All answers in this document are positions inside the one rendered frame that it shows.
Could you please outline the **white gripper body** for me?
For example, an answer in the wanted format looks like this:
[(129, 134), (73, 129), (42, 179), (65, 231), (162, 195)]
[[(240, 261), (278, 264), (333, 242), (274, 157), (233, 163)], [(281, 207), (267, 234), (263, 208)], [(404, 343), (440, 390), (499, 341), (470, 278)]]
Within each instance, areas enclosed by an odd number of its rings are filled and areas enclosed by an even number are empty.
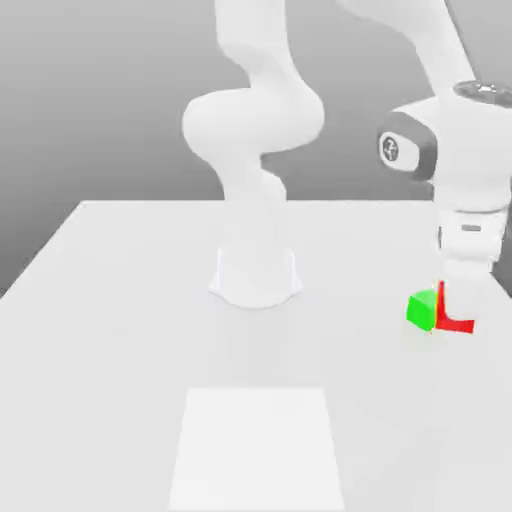
[(447, 276), (486, 276), (498, 261), (505, 235), (505, 210), (438, 210), (439, 251)]

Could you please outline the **small red cube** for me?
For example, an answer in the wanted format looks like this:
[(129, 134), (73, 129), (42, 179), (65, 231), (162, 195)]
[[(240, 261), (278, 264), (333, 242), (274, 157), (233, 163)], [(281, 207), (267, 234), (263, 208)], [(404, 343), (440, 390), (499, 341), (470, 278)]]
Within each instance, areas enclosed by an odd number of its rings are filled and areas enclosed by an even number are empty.
[(447, 315), (445, 303), (445, 282), (443, 280), (438, 282), (435, 312), (435, 328), (437, 330), (462, 332), (468, 334), (472, 334), (474, 332), (474, 320), (453, 319)]

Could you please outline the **small green cube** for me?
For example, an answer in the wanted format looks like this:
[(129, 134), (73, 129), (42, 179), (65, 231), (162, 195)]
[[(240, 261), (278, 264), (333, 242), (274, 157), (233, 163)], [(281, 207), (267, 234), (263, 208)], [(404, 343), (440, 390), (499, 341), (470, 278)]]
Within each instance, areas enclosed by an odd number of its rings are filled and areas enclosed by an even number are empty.
[(416, 327), (431, 331), (436, 325), (437, 293), (433, 289), (412, 294), (408, 299), (406, 320)]

